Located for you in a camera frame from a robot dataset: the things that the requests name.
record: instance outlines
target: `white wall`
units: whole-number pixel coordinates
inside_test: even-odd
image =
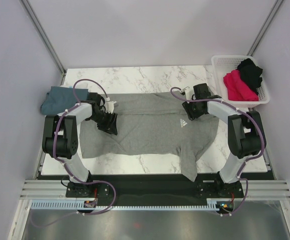
[[[61,74],[18,0],[0,0],[0,240],[7,238],[44,125],[39,106]]]
[[[285,1],[254,57],[264,69],[268,104],[258,107],[271,162],[290,187],[290,0]]]
[[[65,68],[247,54],[275,0],[29,0]]]

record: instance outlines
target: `white marble surface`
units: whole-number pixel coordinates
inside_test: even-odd
[[[171,87],[184,88],[207,83],[216,93],[211,66],[147,66],[69,69],[64,85],[72,86],[79,79],[93,79],[99,82],[108,94],[159,93],[168,92]],[[102,91],[88,82],[90,92]],[[222,169],[230,154],[227,145],[227,125],[219,121],[216,138],[203,156],[197,161],[198,173],[216,173]],[[82,158],[91,174],[178,174],[181,172],[179,157],[172,154],[119,155],[106,154],[97,158]],[[244,172],[266,172],[261,157],[248,162]],[[46,155],[42,175],[65,175],[63,166]]]

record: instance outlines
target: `purple cable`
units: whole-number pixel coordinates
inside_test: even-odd
[[[82,81],[89,81],[89,82],[95,83],[97,86],[100,87],[100,89],[102,89],[102,91],[104,92],[106,98],[109,97],[109,96],[107,95],[105,89],[104,89],[104,88],[103,88],[103,87],[102,87],[102,86],[101,86],[97,81],[94,81],[94,80],[92,80],[92,79],[84,78],[84,79],[80,79],[80,80],[78,80],[77,82],[75,82],[75,83],[74,83],[74,86],[73,86],[73,94],[74,94],[74,97],[76,98],[76,100],[77,100],[78,103],[80,103],[81,101],[80,101],[80,99],[79,99],[79,98],[77,97],[77,95],[76,95],[75,87],[76,87],[76,85],[77,85],[79,82],[82,82]]]
[[[102,87],[98,82],[96,82],[96,81],[94,81],[94,80],[91,80],[91,79],[80,79],[80,80],[78,80],[77,82],[75,82],[75,84],[74,84],[74,86],[73,86],[73,94],[74,94],[74,96],[75,96],[75,98],[76,98],[78,104],[76,104],[75,106],[73,106],[73,107],[71,107],[70,109],[66,110],[66,111],[65,111],[65,112],[60,116],[60,118],[59,118],[59,120],[58,120],[58,122],[57,122],[56,130],[55,130],[55,135],[54,135],[54,141],[53,141],[53,158],[54,158],[55,160],[59,161],[61,164],[64,164],[64,168],[65,168],[65,170],[67,171],[68,175],[70,175],[72,178],[74,178],[74,179],[75,179],[76,181],[78,181],[79,183],[84,184],[84,185],[107,184],[107,185],[109,185],[109,186],[113,189],[113,192],[114,192],[113,200],[111,201],[111,203],[110,203],[106,208],[104,208],[104,209],[102,209],[102,210],[100,210],[100,211],[97,211],[97,212],[84,213],[84,215],[98,215],[98,214],[103,214],[103,213],[107,212],[107,211],[108,211],[108,210],[109,210],[109,209],[114,205],[114,202],[115,202],[115,200],[116,200],[116,190],[115,190],[115,187],[114,187],[110,182],[108,182],[108,181],[84,182],[84,181],[78,179],[78,178],[75,177],[75,176],[73,175],[73,173],[69,170],[69,168],[67,167],[65,161],[62,160],[62,159],[60,159],[60,158],[58,158],[58,157],[56,156],[56,142],[57,142],[57,137],[58,137],[58,134],[59,134],[59,131],[60,131],[60,127],[61,127],[61,122],[62,122],[63,118],[64,118],[68,113],[70,113],[70,112],[73,111],[74,109],[78,108],[78,107],[80,106],[80,104],[81,104],[80,99],[77,97],[77,95],[76,95],[76,93],[75,93],[75,87],[76,87],[76,85],[77,85],[79,82],[81,82],[81,81],[90,81],[90,82],[92,82],[92,83],[97,84],[97,85],[98,85],[98,86],[103,90],[103,92],[104,92],[106,98],[108,98],[108,95],[107,95],[106,91],[104,90],[104,88],[103,88],[103,87]],[[55,221],[52,221],[52,222],[50,222],[50,223],[48,223],[48,224],[41,225],[41,226],[40,226],[40,225],[37,225],[37,224],[35,224],[35,223],[33,222],[32,215],[31,215],[31,216],[30,216],[30,222],[31,222],[31,224],[32,224],[34,227],[36,227],[36,228],[41,228],[41,229],[42,229],[42,228],[46,228],[46,227],[48,227],[48,226],[50,226],[50,225],[52,225],[52,224],[54,224],[54,223],[57,223],[58,221],[60,221],[60,220],[62,220],[62,219],[64,219],[64,218],[67,218],[67,217],[69,217],[69,216],[71,216],[71,215],[73,215],[73,214],[76,214],[76,213],[77,213],[76,211],[75,211],[75,212],[71,212],[71,213],[69,213],[69,214],[66,214],[66,215],[60,217],[59,219],[56,219]]]

